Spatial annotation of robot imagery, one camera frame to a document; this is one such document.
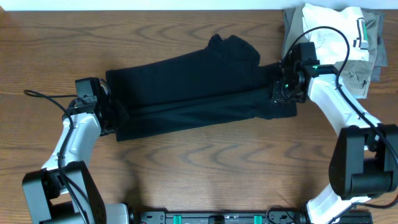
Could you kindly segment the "black t-shirt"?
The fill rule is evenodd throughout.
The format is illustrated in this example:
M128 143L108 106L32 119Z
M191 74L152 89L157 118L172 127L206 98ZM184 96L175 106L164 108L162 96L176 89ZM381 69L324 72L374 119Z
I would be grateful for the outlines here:
M214 35L201 50L138 67L108 70L111 98L128 120L116 130L126 141L251 118L289 118L294 102L272 99L276 64L260 66L259 52L232 35Z

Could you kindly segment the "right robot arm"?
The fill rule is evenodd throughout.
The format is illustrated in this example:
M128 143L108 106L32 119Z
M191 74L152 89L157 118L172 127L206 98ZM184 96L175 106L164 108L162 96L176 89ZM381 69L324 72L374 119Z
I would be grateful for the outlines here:
M345 87L333 65L317 60L278 63L275 101L310 99L338 136L328 168L329 184L309 200L296 223L338 223L357 206L397 189L397 125L382 124Z

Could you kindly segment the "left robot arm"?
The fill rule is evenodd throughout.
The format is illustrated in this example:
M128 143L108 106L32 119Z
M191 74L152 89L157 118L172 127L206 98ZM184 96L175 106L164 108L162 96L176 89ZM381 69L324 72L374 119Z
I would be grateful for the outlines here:
M48 161L22 181L33 223L129 223L123 203L104 203L88 170L103 132L102 105L78 98L65 109L63 131Z

